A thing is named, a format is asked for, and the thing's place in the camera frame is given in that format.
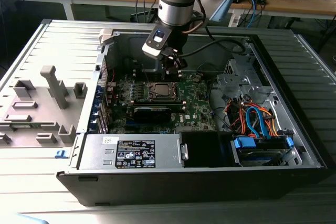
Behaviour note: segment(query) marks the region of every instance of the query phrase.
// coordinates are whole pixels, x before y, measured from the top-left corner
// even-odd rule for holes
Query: yellow wire
[[[273,124],[273,130],[274,130],[275,136],[279,136],[274,126],[274,119],[272,120],[272,124]]]

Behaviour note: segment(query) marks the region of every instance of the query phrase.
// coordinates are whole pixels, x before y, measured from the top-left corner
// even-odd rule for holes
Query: power supply label
[[[115,166],[155,168],[155,140],[118,141]]]

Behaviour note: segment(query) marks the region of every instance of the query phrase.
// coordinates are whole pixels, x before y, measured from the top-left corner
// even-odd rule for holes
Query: electronic equipment
[[[316,101],[301,100],[296,91],[310,97],[315,86],[301,76],[307,70],[291,68],[292,57],[277,56],[282,40],[262,30],[235,36],[217,29],[219,38],[245,45],[244,52],[209,46],[162,80],[160,64],[139,53],[152,28],[111,25],[101,48],[70,165],[57,173],[81,204],[279,198],[331,174],[335,164],[320,138],[322,121],[310,117],[308,105]],[[299,37],[289,34],[301,48]],[[184,50],[207,42],[200,30]],[[304,67],[325,69],[307,50],[295,51]],[[326,83],[336,82],[323,74],[330,76]],[[101,95],[90,95],[97,91]]]

